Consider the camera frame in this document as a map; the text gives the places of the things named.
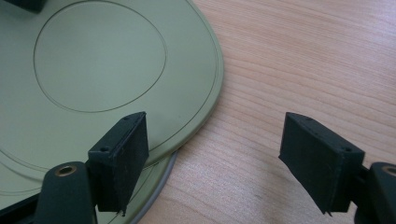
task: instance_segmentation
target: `table surface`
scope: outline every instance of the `table surface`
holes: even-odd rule
[[[224,55],[219,103],[141,223],[353,223],[279,155],[287,111],[396,163],[396,1],[194,0]]]

